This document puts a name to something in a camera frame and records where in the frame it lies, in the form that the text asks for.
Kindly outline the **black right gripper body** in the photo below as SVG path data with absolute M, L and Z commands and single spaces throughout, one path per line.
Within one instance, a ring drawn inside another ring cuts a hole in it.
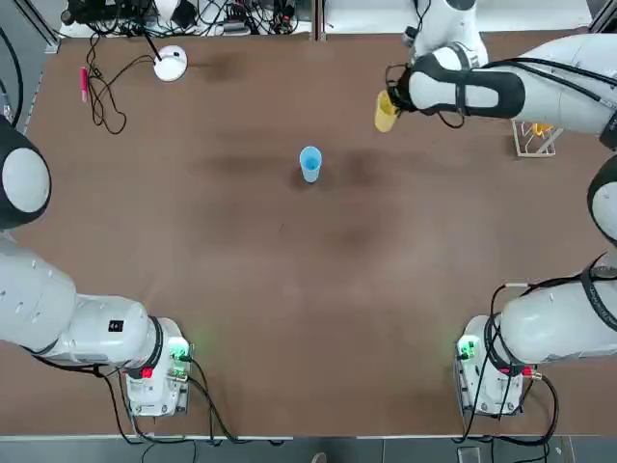
M 405 82 L 389 80 L 388 96 L 397 113 L 411 112 L 411 101 Z

